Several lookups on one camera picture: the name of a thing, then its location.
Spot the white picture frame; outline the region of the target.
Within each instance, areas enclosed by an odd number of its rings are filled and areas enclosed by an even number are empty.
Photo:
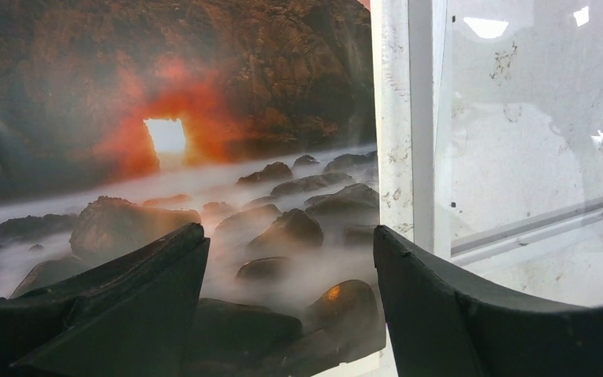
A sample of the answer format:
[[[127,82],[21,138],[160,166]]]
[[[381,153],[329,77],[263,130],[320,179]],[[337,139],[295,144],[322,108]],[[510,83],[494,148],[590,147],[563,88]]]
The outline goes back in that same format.
[[[449,2],[371,4],[382,223],[459,265],[603,263],[603,207],[453,250]]]

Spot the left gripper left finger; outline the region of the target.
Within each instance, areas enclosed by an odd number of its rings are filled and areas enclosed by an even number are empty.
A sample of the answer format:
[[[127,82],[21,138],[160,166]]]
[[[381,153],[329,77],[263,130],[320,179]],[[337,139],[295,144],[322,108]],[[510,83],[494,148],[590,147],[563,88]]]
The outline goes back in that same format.
[[[179,376],[210,241],[187,224],[17,298],[0,298],[0,376]]]

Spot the clear acrylic frame sheet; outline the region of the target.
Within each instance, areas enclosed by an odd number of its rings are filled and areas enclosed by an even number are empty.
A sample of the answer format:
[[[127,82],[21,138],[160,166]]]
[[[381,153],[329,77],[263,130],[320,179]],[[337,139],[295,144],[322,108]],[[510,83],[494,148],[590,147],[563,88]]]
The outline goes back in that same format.
[[[451,1],[451,245],[603,207],[603,1]]]

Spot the landscape sunset photo print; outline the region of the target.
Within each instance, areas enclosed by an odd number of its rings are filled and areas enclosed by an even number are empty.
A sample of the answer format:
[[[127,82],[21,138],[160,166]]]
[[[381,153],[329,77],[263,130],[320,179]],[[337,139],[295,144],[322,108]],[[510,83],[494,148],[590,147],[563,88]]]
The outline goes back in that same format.
[[[179,376],[382,350],[366,1],[0,1],[0,298],[196,223]]]

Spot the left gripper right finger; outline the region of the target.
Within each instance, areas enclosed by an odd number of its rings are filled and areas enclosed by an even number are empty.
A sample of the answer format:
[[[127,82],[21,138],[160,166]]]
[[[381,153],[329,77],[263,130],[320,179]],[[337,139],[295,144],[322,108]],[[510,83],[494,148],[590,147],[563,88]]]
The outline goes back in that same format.
[[[603,376],[603,306],[509,289],[384,225],[373,253],[399,375]]]

